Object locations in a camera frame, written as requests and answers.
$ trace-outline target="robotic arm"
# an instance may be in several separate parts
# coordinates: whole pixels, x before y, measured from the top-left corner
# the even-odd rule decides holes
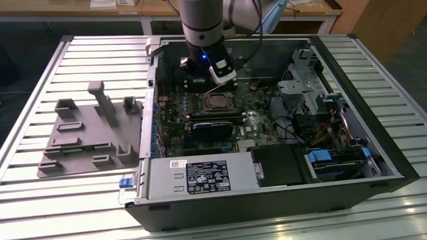
[[[217,85],[236,77],[249,59],[232,60],[224,47],[224,22],[268,34],[280,20],[288,0],[177,0],[188,57],[180,67],[210,77]]]

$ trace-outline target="white label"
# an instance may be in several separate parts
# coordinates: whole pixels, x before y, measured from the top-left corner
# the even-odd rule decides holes
[[[221,69],[221,68],[225,67],[225,66],[226,66],[226,62],[225,62],[224,59],[220,60],[220,61],[216,63],[216,67],[217,67],[218,69]]]
[[[118,14],[122,14],[122,15],[137,15],[138,13],[136,11],[119,11]]]
[[[172,160],[170,161],[170,169],[184,168],[186,164],[186,160]]]

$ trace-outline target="warning label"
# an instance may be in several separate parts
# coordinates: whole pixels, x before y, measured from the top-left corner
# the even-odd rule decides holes
[[[226,161],[206,161],[186,164],[186,192],[205,194],[229,191]]]

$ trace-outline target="metal bracket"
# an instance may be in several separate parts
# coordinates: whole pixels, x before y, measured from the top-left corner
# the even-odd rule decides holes
[[[148,57],[154,56],[161,52],[161,37],[150,36],[145,42],[145,53]]]

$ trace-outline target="metal table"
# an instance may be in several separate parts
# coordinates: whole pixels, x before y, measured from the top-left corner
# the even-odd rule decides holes
[[[113,102],[144,101],[146,36],[63,37],[0,150],[0,238],[71,239],[418,239],[427,234],[427,115],[357,39],[320,36],[420,180],[353,208],[177,232],[146,232],[123,210],[119,169],[38,179],[57,99],[93,104],[87,81],[102,80]]]

